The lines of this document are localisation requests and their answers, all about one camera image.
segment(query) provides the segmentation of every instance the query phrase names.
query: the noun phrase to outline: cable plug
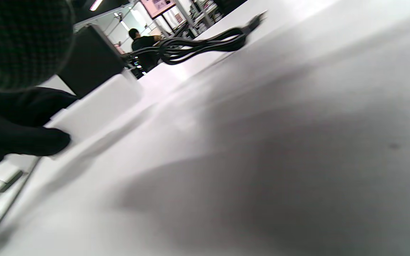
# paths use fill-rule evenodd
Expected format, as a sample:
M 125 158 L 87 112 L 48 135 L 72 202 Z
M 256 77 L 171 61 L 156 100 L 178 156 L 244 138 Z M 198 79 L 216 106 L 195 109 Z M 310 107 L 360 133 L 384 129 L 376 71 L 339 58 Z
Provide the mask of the cable plug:
M 249 23 L 246 27 L 249 29 L 250 32 L 254 31 L 258 26 L 260 26 L 262 21 L 264 21 L 264 19 L 266 19 L 265 13 L 267 13 L 266 10 L 259 13 L 257 16 L 255 16 L 254 18 L 252 18 L 249 21 Z

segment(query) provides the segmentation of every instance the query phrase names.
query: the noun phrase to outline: person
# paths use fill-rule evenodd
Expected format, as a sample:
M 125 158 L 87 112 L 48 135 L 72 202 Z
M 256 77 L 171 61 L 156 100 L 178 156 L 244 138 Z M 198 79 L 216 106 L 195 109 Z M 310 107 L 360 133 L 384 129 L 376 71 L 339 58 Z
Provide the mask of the person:
M 161 41 L 161 36 L 141 36 L 137 29 L 129 30 L 129 36 L 132 38 L 132 51 L 152 47 L 156 42 Z M 158 65 L 159 55 L 155 53 L 142 53 L 137 55 L 140 65 L 148 72 Z

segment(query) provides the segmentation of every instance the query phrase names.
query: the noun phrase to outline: screen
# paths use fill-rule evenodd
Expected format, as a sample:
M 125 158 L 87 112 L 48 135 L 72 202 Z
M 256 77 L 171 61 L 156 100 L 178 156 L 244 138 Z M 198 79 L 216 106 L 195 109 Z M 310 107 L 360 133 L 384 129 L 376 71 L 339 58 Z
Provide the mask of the screen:
M 174 0 L 141 0 L 152 19 L 175 6 Z

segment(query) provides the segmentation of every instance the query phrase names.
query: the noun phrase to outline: dark hair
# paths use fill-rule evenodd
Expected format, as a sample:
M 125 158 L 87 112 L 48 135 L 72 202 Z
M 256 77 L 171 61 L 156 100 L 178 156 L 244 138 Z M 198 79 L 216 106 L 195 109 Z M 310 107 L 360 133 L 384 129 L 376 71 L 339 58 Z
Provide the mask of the dark hair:
M 129 31 L 129 36 L 130 36 L 132 39 L 135 39 L 135 37 L 137 36 L 137 34 L 138 34 L 138 30 L 135 29 L 135 28 L 131 28 L 131 30 Z

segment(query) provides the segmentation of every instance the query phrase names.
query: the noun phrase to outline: black shirt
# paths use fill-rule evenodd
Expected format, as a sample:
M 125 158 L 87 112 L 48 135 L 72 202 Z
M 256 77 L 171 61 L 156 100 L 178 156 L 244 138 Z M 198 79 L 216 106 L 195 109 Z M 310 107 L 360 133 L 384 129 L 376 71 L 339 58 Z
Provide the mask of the black shirt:
M 136 38 L 134 39 L 134 42 L 132 42 L 132 51 L 152 47 L 155 43 L 154 36 L 142 36 Z M 159 56 L 155 53 L 142 53 L 138 54 L 137 57 L 139 58 L 140 65 L 145 71 L 149 71 L 158 65 Z

